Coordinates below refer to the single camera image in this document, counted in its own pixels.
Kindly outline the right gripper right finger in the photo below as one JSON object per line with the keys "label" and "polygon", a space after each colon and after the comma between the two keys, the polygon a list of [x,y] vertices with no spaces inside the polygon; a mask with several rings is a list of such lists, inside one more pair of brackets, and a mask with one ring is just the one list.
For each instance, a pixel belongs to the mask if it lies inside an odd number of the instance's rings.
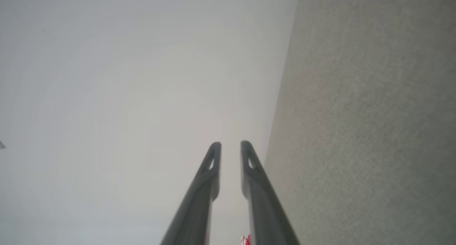
{"label": "right gripper right finger", "polygon": [[249,141],[241,141],[241,183],[249,204],[251,245],[300,245]]}

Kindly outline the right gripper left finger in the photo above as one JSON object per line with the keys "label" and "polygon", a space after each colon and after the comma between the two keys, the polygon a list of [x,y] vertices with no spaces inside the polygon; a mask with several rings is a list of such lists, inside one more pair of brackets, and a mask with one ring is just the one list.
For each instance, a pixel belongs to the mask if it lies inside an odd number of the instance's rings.
{"label": "right gripper left finger", "polygon": [[160,245],[209,245],[212,203],[220,190],[220,142],[210,145]]}

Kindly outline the grey fabric sofa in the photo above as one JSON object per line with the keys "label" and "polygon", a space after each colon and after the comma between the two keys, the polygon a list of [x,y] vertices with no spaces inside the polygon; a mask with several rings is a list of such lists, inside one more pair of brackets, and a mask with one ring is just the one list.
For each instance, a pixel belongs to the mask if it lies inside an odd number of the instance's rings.
{"label": "grey fabric sofa", "polygon": [[456,245],[456,0],[298,0],[264,168],[302,245]]}

